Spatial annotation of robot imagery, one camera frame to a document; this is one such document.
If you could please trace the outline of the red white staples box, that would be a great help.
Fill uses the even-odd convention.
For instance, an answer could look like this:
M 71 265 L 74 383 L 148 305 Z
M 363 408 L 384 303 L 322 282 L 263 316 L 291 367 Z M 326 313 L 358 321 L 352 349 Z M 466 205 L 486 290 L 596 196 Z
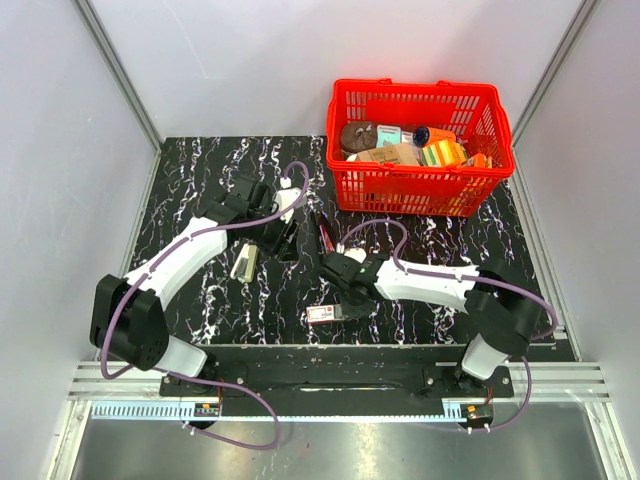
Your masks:
M 333 323 L 345 319 L 340 304 L 307 307 L 306 316 L 309 325 Z

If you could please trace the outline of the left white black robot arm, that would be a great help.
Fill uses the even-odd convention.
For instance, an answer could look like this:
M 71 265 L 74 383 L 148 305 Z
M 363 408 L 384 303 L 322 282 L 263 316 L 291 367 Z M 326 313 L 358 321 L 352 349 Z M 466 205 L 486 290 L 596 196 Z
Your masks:
M 122 277 L 107 275 L 96 286 L 89 340 L 104 356 L 113 355 L 147 371 L 182 375 L 195 395 L 211 392 L 215 369 L 200 348 L 171 335 L 165 311 L 179 290 L 209 261 L 246 240 L 282 261 L 297 257 L 294 211 L 303 190 L 290 179 L 278 191 L 247 177 L 203 204 L 185 229 L 152 259 Z

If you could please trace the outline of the orange bottle blue cap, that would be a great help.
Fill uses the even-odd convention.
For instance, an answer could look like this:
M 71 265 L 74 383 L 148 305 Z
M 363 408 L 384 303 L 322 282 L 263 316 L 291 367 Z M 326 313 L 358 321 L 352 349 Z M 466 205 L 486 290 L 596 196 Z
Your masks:
M 419 126 L 412 134 L 412 141 L 415 146 L 423 148 L 432 143 L 443 140 L 457 141 L 456 134 L 450 130 L 438 129 L 427 126 Z

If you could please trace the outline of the brown round bun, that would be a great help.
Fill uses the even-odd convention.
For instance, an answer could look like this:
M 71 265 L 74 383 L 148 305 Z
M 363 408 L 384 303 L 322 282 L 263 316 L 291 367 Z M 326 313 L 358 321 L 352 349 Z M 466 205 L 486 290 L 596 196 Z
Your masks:
M 341 131 L 341 149 L 349 154 L 370 150 L 377 145 L 377 127 L 371 121 L 348 123 Z

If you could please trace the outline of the yellow green striped box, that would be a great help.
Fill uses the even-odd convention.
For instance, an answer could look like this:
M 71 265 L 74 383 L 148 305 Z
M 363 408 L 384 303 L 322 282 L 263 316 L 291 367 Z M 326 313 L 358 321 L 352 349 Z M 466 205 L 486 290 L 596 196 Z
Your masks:
M 453 140 L 440 140 L 422 148 L 424 165 L 434 168 L 463 165 L 467 154 L 462 145 Z

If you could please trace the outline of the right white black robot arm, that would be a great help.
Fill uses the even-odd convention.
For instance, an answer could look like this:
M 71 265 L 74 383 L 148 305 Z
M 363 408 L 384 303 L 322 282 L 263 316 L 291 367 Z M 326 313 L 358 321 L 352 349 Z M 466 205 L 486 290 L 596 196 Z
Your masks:
M 416 301 L 467 315 L 477 333 L 454 375 L 468 396 L 486 389 L 497 367 L 528 353 L 544 308 L 531 292 L 509 284 L 504 265 L 446 267 L 396 260 L 387 254 L 320 257 L 320 275 L 352 307 L 374 301 Z

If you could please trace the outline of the red plastic basket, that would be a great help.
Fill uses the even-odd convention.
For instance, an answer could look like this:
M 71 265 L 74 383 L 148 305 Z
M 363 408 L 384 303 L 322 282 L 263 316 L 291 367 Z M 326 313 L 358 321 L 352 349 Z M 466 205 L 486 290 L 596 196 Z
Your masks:
M 354 121 L 398 126 L 421 166 L 347 162 L 342 129 Z M 419 126 L 450 130 L 467 158 L 491 156 L 493 167 L 424 165 L 412 134 Z M 337 204 L 344 211 L 469 217 L 515 171 L 508 117 L 495 86 L 484 83 L 394 83 L 389 79 L 340 79 L 326 120 L 327 164 Z

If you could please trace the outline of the teal white small box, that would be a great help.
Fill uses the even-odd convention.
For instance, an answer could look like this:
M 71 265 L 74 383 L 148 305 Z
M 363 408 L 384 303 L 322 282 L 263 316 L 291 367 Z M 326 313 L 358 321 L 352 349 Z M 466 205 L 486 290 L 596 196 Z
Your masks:
M 376 127 L 377 142 L 376 147 L 397 145 L 403 140 L 402 129 L 398 126 L 378 124 Z

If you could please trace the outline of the brown cardboard box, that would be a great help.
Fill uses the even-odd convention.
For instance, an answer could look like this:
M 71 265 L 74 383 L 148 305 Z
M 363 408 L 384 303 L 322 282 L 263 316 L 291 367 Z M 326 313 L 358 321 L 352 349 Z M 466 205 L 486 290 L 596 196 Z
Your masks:
M 421 166 L 419 151 L 408 143 L 385 145 L 351 154 L 347 162 L 373 162 L 405 166 Z

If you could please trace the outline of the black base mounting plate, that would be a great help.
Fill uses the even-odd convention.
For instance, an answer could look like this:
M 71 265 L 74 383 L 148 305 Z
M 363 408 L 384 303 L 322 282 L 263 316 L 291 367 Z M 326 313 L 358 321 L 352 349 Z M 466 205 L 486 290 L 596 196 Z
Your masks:
M 446 399 L 511 400 L 505 366 L 486 381 L 465 378 L 461 346 L 213 346 L 204 377 L 234 382 L 287 417 L 389 416 L 444 413 Z

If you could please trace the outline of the orange packet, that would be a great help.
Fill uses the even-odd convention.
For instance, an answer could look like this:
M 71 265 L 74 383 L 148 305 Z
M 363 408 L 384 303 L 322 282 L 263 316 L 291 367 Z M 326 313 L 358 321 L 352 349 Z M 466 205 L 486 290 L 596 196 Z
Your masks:
M 477 153 L 469 156 L 463 163 L 464 167 L 491 169 L 493 167 L 493 159 L 483 153 Z

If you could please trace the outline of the beige stapler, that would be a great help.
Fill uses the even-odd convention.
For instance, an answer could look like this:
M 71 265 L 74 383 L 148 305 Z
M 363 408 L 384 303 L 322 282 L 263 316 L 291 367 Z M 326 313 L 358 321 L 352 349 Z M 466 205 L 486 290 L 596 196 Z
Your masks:
M 246 243 L 231 270 L 230 278 L 241 283 L 248 284 L 253 281 L 258 258 L 258 247 L 252 243 Z

